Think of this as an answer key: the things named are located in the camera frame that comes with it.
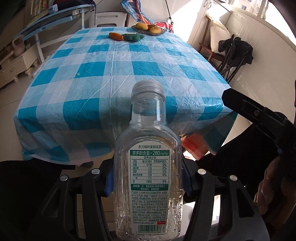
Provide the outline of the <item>right hand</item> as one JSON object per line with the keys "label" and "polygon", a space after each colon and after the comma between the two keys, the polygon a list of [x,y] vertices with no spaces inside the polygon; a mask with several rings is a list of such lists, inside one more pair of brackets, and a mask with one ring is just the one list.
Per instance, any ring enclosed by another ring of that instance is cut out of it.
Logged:
{"label": "right hand", "polygon": [[277,157],[266,168],[254,198],[259,213],[268,214],[267,222],[276,228],[286,223],[295,208],[295,183],[280,177],[280,173]]}

